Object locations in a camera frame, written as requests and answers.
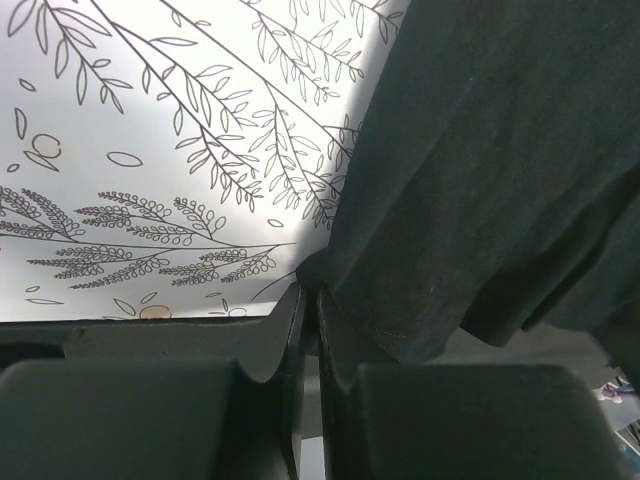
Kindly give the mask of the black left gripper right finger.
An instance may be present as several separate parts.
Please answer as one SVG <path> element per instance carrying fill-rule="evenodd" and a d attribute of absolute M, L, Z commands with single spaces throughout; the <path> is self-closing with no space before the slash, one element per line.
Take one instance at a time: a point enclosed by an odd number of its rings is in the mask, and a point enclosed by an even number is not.
<path fill-rule="evenodd" d="M 552 365 L 404 365 L 317 296 L 331 479 L 630 479 L 595 397 Z"/>

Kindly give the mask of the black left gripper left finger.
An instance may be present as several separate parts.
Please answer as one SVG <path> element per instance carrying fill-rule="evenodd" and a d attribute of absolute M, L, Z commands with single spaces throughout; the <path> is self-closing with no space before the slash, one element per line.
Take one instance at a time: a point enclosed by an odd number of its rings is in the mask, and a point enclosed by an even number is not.
<path fill-rule="evenodd" d="M 2 477 L 297 478 L 305 308 L 3 324 Z"/>

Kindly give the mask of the black t-shirt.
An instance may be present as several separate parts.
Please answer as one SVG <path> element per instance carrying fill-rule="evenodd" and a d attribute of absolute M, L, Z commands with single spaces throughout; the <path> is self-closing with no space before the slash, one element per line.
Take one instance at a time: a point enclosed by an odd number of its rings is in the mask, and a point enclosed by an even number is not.
<path fill-rule="evenodd" d="M 297 278 L 404 362 L 637 322 L 638 3 L 412 2 Z"/>

